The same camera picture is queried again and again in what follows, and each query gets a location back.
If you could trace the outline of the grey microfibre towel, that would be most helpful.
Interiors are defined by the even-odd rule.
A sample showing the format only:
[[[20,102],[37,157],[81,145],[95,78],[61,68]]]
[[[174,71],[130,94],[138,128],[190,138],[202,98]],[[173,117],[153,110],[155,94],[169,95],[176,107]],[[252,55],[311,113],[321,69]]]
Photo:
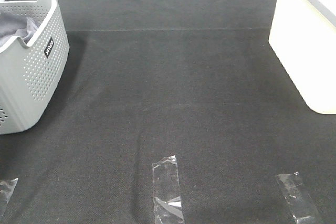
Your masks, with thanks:
[[[2,12],[1,46],[13,36],[19,36],[27,44],[37,29],[38,25],[31,17]]]

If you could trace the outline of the black basket brand label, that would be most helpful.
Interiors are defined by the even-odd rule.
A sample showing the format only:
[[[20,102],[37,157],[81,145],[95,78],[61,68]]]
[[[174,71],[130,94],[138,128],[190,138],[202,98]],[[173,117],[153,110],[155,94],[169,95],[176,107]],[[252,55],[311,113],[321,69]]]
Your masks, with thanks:
[[[50,56],[50,54],[51,54],[51,51],[52,51],[52,49],[53,49],[53,47],[54,47],[54,40],[53,40],[53,38],[52,37],[50,37],[50,39],[49,39],[49,41],[48,41],[48,43],[47,43],[47,46],[46,46],[46,48],[44,49],[44,54],[45,54],[45,57],[48,59],[48,57]]]

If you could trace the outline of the centre clear tape strip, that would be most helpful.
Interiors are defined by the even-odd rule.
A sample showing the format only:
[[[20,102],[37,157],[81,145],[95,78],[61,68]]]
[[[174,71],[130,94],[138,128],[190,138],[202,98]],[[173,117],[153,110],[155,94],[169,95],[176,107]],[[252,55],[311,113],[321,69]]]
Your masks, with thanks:
[[[152,164],[155,223],[184,223],[176,156]]]

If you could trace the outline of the left clear tape strip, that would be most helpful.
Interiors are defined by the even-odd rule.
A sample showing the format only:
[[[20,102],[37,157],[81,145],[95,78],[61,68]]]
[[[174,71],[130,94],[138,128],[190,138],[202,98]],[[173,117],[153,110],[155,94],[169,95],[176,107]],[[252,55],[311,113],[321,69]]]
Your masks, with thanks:
[[[0,181],[0,217],[2,218],[19,178]]]

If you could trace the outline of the right clear tape strip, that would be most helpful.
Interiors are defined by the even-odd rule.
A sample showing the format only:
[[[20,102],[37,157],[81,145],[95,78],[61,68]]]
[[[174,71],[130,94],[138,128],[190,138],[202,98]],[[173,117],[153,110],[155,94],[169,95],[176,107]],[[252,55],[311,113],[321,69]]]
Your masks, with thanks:
[[[294,222],[297,224],[318,224],[323,220],[298,172],[278,174],[276,181],[287,202]]]

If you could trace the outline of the black table cloth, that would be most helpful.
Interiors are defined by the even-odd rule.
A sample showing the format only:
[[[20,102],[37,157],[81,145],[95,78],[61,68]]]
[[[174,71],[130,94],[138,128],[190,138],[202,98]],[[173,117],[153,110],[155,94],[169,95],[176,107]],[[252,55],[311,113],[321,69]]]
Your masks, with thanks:
[[[335,223],[335,116],[272,51],[276,0],[58,1],[68,60],[39,122],[1,137],[2,223],[153,223],[171,155],[186,223],[293,223],[294,172]]]

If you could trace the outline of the clear tape strip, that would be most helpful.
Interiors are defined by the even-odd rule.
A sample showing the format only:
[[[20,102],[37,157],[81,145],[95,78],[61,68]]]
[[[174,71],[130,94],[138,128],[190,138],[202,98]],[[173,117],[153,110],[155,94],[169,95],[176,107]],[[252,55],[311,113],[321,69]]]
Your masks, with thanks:
[[[2,218],[19,178],[0,181],[0,217]]]
[[[184,223],[176,156],[152,164],[155,223]]]
[[[318,224],[323,220],[298,172],[278,174],[276,181],[287,202],[294,222],[297,224]]]

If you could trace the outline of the grey perforated laundry basket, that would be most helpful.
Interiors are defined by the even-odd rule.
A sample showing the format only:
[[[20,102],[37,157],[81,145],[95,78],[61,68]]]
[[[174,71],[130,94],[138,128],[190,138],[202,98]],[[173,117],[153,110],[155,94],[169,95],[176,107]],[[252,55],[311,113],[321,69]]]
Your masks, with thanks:
[[[69,42],[58,0],[2,0],[2,12],[31,17],[38,25],[27,44],[13,36],[1,46],[1,134],[6,135],[39,121],[64,71]],[[47,59],[50,37],[55,44]]]

